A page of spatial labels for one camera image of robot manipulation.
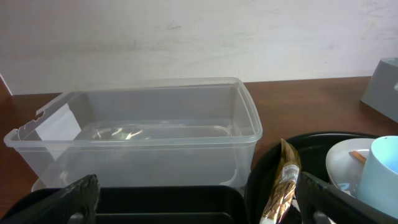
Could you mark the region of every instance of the brown table surface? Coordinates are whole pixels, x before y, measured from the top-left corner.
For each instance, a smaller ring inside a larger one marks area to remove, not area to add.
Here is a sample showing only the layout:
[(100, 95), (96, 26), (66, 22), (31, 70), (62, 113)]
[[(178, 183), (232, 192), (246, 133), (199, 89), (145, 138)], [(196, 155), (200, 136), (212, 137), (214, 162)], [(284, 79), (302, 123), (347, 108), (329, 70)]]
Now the brown table surface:
[[(280, 138), (314, 131), (354, 131), (397, 135), (398, 123), (361, 103), (369, 77), (245, 83), (259, 113), (263, 135), (252, 167)], [(2, 138), (34, 118), (58, 95), (12, 96), (0, 104)], [(36, 174), (23, 158), (0, 143), (0, 217), (29, 194)]]

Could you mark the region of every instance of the clear plastic container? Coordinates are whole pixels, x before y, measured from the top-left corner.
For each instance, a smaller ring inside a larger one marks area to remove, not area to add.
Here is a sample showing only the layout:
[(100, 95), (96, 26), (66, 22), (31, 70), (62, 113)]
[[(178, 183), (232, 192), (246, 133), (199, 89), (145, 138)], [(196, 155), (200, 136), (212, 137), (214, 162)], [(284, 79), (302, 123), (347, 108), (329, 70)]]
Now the clear plastic container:
[(64, 93), (5, 138), (47, 187), (242, 187), (262, 128), (236, 78), (159, 80)]

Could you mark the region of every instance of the wrapper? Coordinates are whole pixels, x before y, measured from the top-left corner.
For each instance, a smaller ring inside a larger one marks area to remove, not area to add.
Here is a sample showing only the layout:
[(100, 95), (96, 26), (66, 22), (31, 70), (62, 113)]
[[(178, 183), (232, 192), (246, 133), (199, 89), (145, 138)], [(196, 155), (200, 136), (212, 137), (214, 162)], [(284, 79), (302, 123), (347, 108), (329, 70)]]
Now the wrapper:
[(260, 224), (279, 223), (292, 203), (297, 179), (301, 170), (296, 148), (281, 139), (282, 151), (271, 196), (262, 213)]

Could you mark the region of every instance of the snack wrapper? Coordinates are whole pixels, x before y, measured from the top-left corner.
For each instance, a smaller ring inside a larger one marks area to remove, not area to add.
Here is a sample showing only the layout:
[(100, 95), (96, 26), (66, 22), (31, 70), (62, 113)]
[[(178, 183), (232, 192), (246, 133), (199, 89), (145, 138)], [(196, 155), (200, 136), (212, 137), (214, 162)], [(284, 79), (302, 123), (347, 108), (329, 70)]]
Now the snack wrapper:
[(282, 151), (278, 170), (260, 224), (275, 224), (283, 219), (292, 203), (301, 170), (300, 157), (296, 148), (283, 139), (280, 140), (280, 144)]

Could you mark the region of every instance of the light blue cup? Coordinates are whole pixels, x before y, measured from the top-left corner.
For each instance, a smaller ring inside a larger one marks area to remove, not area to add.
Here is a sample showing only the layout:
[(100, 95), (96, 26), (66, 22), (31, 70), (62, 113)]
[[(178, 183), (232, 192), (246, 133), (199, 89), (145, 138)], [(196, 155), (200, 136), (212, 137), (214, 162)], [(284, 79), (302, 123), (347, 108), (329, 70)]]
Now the light blue cup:
[(398, 136), (377, 138), (372, 143), (357, 198), (398, 218)]

